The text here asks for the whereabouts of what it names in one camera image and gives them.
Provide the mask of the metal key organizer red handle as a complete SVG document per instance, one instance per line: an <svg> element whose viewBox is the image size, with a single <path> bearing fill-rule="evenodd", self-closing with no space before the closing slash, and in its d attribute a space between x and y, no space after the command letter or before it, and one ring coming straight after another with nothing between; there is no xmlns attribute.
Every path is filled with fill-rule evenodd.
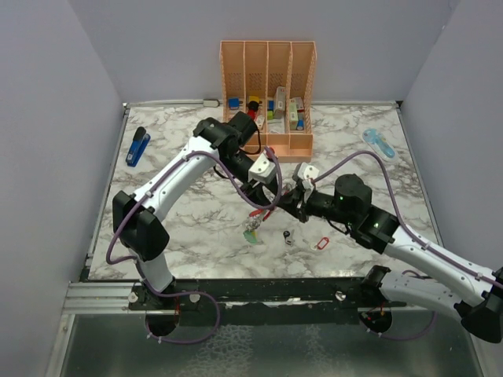
<svg viewBox="0 0 503 377"><path fill-rule="evenodd" d="M252 210L243 222L243 229L245 230L256 230L261 224L269 219L269 217L276 211L276 207L269 210L254 209Z"/></svg>

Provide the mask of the silver key with green tag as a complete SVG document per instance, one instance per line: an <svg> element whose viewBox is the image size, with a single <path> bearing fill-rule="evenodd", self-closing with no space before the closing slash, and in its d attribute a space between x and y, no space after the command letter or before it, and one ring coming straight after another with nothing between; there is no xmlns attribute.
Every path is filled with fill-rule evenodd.
<svg viewBox="0 0 503 377"><path fill-rule="evenodd" d="M256 230L245 230L243 231L243 236L245 240L250 244L258 244L259 238Z"/></svg>

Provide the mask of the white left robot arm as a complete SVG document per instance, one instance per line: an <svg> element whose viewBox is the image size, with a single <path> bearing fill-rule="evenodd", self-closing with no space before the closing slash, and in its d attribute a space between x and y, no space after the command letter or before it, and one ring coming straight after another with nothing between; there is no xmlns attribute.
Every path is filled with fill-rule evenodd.
<svg viewBox="0 0 503 377"><path fill-rule="evenodd" d="M113 237L129 252L141 278L149 285L146 300L153 308L168 308L174 298L174 276L163 255L170 236L163 226L168 212L189 186L219 165L241 198L260 210L279 204L283 180L271 148L256 159L244 145L258 132L254 120L238 112L229 122L214 118L198 122L182 150L154 178L134 193L118 192L112 200Z"/></svg>

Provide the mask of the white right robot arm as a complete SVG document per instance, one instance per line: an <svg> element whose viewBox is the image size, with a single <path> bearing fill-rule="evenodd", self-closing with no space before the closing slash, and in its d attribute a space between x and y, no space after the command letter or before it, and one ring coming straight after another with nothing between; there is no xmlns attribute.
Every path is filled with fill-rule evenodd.
<svg viewBox="0 0 503 377"><path fill-rule="evenodd" d="M373 192L355 174L336 179L333 195L307 192L298 184L280 200L301 222L315 216L346 226L360 246L396 258L428 275L408 282L389 268L373 267L361 288L371 307L406 302L453 314L462 327L486 342L502 340L502 271L470 262L413 231L398 216L376 207Z"/></svg>

